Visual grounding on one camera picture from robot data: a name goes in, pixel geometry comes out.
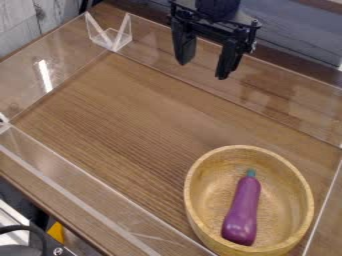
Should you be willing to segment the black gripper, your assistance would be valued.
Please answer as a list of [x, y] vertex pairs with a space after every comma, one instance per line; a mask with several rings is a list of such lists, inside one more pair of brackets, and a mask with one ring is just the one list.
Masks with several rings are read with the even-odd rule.
[[260, 22], [240, 9], [241, 0], [169, 0], [169, 19], [173, 53], [177, 63], [185, 65], [195, 56], [196, 33], [219, 42], [241, 33], [241, 43], [228, 39], [221, 47], [215, 77], [224, 80], [236, 70], [244, 52], [256, 45]]

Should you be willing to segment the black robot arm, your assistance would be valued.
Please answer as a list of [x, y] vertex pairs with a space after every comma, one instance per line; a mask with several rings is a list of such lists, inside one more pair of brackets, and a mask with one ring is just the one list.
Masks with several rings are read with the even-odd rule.
[[176, 61], [185, 65], [195, 57], [199, 37], [221, 45], [215, 77], [224, 80], [244, 54], [256, 48], [260, 22], [240, 11], [241, 0], [168, 0], [169, 25]]

